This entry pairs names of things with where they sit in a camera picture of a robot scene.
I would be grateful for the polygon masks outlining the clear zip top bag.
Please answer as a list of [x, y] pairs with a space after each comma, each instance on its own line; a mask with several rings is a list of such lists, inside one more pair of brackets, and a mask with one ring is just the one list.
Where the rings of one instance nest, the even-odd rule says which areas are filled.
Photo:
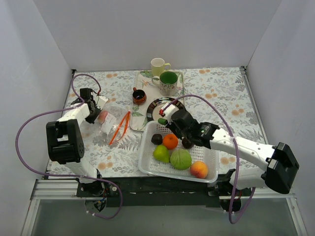
[[107, 111], [108, 115], [104, 123], [96, 119], [97, 130], [104, 135], [104, 142], [111, 146], [119, 142], [127, 132], [131, 111], [118, 106], [105, 104], [101, 111]]

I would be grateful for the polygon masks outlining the fake dark plum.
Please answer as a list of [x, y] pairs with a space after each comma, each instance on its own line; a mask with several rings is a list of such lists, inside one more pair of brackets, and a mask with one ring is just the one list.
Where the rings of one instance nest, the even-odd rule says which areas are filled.
[[185, 149], [191, 149], [194, 146], [194, 143], [192, 143], [191, 141], [189, 141], [187, 138], [183, 138], [182, 139], [182, 146]]
[[161, 145], [163, 143], [163, 136], [161, 134], [154, 134], [151, 138], [154, 145]]

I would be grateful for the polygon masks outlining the fake green cucumber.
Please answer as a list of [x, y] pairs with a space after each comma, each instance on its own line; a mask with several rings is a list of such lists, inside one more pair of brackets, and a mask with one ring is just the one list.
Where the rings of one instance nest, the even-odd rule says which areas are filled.
[[162, 125], [166, 125], [166, 124], [167, 124], [167, 120], [164, 119], [164, 118], [159, 118], [159, 119], [158, 119], [158, 122], [159, 122], [160, 124], [162, 124]]

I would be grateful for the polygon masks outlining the fake orange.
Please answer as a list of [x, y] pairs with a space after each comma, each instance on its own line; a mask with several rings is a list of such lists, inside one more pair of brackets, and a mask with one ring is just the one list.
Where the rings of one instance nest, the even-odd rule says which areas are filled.
[[178, 145], [178, 138], [174, 134], [167, 134], [167, 135], [164, 136], [162, 144], [168, 150], [173, 150]]

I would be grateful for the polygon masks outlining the fake green apple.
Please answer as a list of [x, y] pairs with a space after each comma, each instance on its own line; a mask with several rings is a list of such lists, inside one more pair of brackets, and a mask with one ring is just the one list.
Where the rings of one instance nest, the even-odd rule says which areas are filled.
[[154, 152], [153, 152], [153, 157], [157, 161], [161, 161], [163, 163], [169, 163], [170, 162], [170, 154], [164, 145], [158, 145]]

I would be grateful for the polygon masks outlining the fake peach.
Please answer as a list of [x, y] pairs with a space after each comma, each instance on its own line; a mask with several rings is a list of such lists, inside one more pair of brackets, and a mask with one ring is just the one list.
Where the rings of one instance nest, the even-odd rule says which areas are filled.
[[196, 161], [192, 163], [189, 171], [194, 177], [205, 179], [208, 175], [208, 166], [202, 161]]

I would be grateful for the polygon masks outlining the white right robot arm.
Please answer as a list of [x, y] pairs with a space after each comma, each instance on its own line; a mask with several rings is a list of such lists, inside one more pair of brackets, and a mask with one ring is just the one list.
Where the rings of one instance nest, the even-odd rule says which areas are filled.
[[169, 128], [178, 138], [186, 138], [199, 147], [223, 151], [251, 162], [260, 168], [258, 173], [239, 176], [238, 180], [230, 178], [223, 182], [223, 191], [234, 195], [240, 189], [267, 186], [270, 189], [288, 194], [299, 170], [299, 164], [289, 145], [280, 142], [278, 145], [260, 144], [242, 137], [232, 137], [217, 125], [199, 123], [185, 109], [164, 111]]

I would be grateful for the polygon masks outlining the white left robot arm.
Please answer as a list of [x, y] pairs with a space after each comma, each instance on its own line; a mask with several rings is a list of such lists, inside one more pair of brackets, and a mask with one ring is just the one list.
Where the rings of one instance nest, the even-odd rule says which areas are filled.
[[91, 88], [80, 89], [80, 97], [73, 101], [69, 110], [57, 121], [46, 124], [48, 154], [51, 161], [68, 167], [76, 176], [84, 191], [98, 197], [104, 193], [105, 185], [97, 179], [99, 171], [84, 158], [85, 147], [80, 131], [84, 121], [93, 124], [101, 112]]

